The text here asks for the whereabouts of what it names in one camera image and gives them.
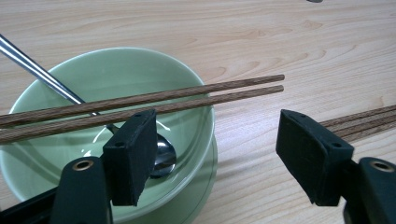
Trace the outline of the metal spoon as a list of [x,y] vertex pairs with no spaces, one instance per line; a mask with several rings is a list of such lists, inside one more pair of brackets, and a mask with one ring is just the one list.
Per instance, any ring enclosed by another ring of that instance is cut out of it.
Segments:
[[[68,89],[60,80],[32,60],[2,35],[0,35],[0,51],[72,104],[80,105],[84,103],[84,100],[77,94]],[[177,162],[177,154],[174,147],[160,134],[157,134],[157,147],[154,169],[150,175],[152,179],[169,175],[176,168]]]

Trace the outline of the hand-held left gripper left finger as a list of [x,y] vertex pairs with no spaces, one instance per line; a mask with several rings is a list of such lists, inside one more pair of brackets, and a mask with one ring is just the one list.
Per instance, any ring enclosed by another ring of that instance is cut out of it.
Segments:
[[157,154],[156,111],[133,114],[103,146],[115,206],[137,206]]

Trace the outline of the green ceramic bowl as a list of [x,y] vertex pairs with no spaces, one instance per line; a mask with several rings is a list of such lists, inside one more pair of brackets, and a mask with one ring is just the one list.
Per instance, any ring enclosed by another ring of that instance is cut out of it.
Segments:
[[[51,69],[86,102],[200,86],[184,63],[149,49],[101,49]],[[176,168],[147,181],[137,206],[115,206],[114,222],[142,217],[174,199],[198,174],[214,137],[214,110],[200,107],[157,118],[157,131],[176,150]],[[0,169],[10,190],[26,201],[57,186],[62,169],[81,157],[102,153],[111,132],[103,126],[0,146]]]

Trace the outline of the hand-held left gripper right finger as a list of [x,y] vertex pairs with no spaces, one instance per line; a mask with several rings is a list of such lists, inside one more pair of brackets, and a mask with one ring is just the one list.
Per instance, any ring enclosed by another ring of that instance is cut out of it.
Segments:
[[336,206],[341,198],[341,173],[354,147],[305,114],[282,109],[276,154],[311,203]]

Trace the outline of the row of wooden chopsticks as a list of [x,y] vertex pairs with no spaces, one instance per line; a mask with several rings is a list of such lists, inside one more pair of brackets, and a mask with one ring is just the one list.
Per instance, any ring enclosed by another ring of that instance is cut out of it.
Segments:
[[322,121],[321,125],[347,142],[357,141],[396,128],[396,105]]

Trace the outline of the brown wooden chopstick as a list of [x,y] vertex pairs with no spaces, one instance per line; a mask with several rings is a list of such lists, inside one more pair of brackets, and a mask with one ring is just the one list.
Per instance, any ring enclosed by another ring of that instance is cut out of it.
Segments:
[[39,121],[68,118],[91,112],[102,112],[110,109],[123,108],[127,106],[143,105],[197,94],[210,93],[214,91],[227,91],[247,86],[266,84],[284,80],[284,75],[268,77],[254,77],[242,80],[220,82],[203,86],[194,86],[170,91],[158,91],[134,96],[126,96],[96,102],[83,103],[79,105],[67,105],[61,107],[39,109],[34,111],[20,112],[15,114],[1,115],[0,128],[15,127],[23,124],[36,123]]
[[79,117],[77,119],[67,119],[67,117],[74,117],[79,114],[85,114],[86,112],[90,113],[94,109],[100,110],[100,107],[88,107],[87,104],[69,105],[9,114],[0,117],[0,127],[3,127],[3,130],[0,130],[0,145],[24,139],[73,132],[106,125],[108,123],[122,122],[127,120],[134,113],[149,109],[155,109],[158,114],[164,114],[282,92],[283,90],[284,87],[282,85],[277,85],[274,87],[226,93],[183,102],[139,107],[135,109],[105,113],[103,115]]

